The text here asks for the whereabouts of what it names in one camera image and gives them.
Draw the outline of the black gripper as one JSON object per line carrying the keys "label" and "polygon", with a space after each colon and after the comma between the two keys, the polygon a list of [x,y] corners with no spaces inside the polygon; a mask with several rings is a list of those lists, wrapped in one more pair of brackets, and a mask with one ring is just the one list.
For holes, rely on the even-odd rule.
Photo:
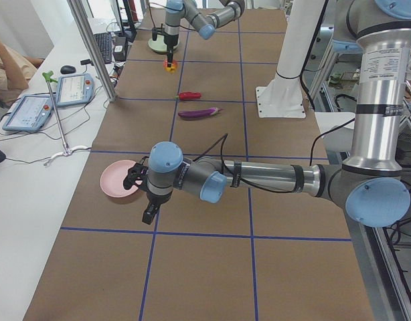
{"label": "black gripper", "polygon": [[149,204],[142,216],[142,222],[146,224],[152,224],[160,206],[170,200],[173,192],[170,173],[158,173],[140,163],[135,163],[128,169],[122,185],[125,190],[136,186],[146,192]]}
{"label": "black gripper", "polygon": [[167,45],[167,65],[172,66],[173,50],[179,43],[179,28],[163,23],[160,27],[152,28],[152,38],[156,40],[158,35],[164,36],[164,42]]}

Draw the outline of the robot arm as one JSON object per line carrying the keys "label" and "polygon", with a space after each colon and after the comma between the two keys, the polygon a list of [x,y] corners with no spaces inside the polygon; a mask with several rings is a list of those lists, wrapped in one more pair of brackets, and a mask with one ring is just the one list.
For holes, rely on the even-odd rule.
{"label": "robot arm", "polygon": [[396,145],[411,48],[411,1],[338,1],[335,36],[363,52],[351,152],[339,166],[276,165],[185,158],[173,142],[156,144],[127,171],[125,189],[147,194],[143,222],[152,223],[174,189],[216,203],[226,187],[308,193],[342,208],[368,227],[387,227],[409,210]]}
{"label": "robot arm", "polygon": [[163,36],[166,56],[165,68],[167,71],[176,68],[173,59],[175,46],[179,41],[179,29],[182,19],[185,19],[193,30],[198,32],[202,39],[209,39],[216,31],[232,21],[239,19],[245,8],[245,1],[220,1],[223,8],[204,15],[197,8],[195,1],[167,1],[165,8],[165,22],[161,27],[153,24],[152,40],[155,41],[158,35]]}

